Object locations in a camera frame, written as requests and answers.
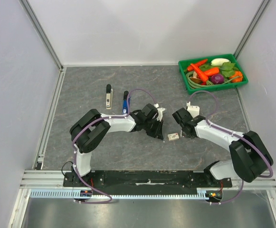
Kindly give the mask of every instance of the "purple onion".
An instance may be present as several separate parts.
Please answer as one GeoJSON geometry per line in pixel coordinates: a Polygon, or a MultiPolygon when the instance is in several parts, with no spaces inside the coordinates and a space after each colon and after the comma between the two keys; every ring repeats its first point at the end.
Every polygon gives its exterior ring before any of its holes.
{"type": "Polygon", "coordinates": [[[215,85],[222,84],[224,83],[224,77],[221,74],[216,74],[210,77],[210,81],[215,85]]]}

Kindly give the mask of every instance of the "white wall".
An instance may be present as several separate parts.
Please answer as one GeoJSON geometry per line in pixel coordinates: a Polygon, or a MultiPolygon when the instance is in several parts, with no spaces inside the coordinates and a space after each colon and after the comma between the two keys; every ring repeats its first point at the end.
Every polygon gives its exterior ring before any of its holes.
{"type": "Polygon", "coordinates": [[[240,94],[251,128],[271,153],[276,177],[276,0],[268,6],[239,63],[249,78],[240,94]]]}
{"type": "Polygon", "coordinates": [[[58,69],[18,0],[0,0],[0,228],[31,169],[58,69]]]}
{"type": "Polygon", "coordinates": [[[65,65],[233,53],[261,0],[29,0],[65,65]]]}

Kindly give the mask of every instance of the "orange pepper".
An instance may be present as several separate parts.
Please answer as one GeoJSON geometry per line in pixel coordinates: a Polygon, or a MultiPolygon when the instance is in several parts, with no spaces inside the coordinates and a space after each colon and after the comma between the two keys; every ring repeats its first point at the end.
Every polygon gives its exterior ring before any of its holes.
{"type": "Polygon", "coordinates": [[[229,78],[230,78],[230,79],[235,78],[235,79],[233,79],[233,80],[231,81],[232,83],[234,83],[234,82],[242,82],[242,80],[243,80],[243,75],[242,75],[242,73],[241,73],[240,71],[235,71],[234,75],[231,76],[231,77],[229,77],[229,78]]]}

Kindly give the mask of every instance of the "green plastic basket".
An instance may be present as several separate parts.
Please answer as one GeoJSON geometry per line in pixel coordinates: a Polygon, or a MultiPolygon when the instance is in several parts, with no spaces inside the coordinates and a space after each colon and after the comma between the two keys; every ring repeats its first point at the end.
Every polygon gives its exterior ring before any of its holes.
{"type": "Polygon", "coordinates": [[[225,55],[219,55],[219,56],[210,56],[210,57],[203,57],[203,58],[195,58],[195,59],[188,59],[188,60],[181,60],[181,61],[179,61],[179,67],[180,67],[180,72],[182,74],[184,83],[186,85],[186,88],[187,88],[187,91],[189,92],[189,94],[192,94],[192,93],[194,93],[198,90],[207,90],[207,91],[212,92],[212,91],[218,91],[218,90],[222,90],[222,89],[232,89],[232,88],[237,88],[239,86],[242,86],[242,85],[248,83],[247,76],[245,75],[242,68],[239,66],[238,62],[236,61],[235,57],[232,54],[225,54],[225,55]],[[205,88],[196,88],[196,89],[191,88],[188,81],[187,81],[187,79],[186,79],[186,76],[185,76],[186,73],[184,73],[184,70],[191,63],[197,63],[197,62],[199,62],[199,61],[201,61],[205,58],[208,59],[208,62],[211,62],[215,58],[226,58],[226,59],[230,60],[231,63],[236,63],[235,67],[237,67],[242,72],[242,75],[243,75],[242,82],[228,83],[228,84],[224,84],[224,85],[212,85],[212,86],[205,87],[205,88]]]}

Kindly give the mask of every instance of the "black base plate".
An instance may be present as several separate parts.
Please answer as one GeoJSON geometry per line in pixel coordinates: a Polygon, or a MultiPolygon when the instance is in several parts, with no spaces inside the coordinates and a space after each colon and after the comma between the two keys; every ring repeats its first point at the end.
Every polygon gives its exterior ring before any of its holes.
{"type": "MultiPolygon", "coordinates": [[[[203,172],[194,171],[91,171],[83,177],[88,184],[110,195],[183,195],[196,194],[196,188],[220,188],[218,180],[209,183],[203,172]],[[141,183],[161,183],[147,185],[141,183]]],[[[232,187],[223,179],[225,188],[232,187]]],[[[74,172],[65,173],[64,187],[84,187],[74,172]]]]}

